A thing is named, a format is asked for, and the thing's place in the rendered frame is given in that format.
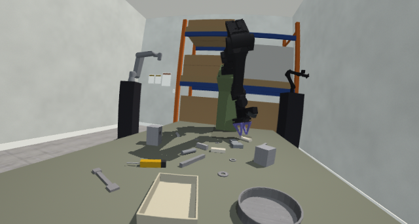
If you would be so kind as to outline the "beige open tray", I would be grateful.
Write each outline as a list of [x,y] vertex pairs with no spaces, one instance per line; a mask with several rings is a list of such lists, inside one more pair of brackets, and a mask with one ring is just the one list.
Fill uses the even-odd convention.
[[198,176],[159,173],[136,218],[137,224],[197,224]]

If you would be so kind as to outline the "yellow-handled screwdriver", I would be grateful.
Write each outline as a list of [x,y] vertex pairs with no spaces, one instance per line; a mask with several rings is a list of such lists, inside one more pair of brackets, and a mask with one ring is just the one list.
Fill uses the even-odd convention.
[[166,160],[141,159],[140,162],[127,162],[128,164],[140,164],[140,168],[165,168]]

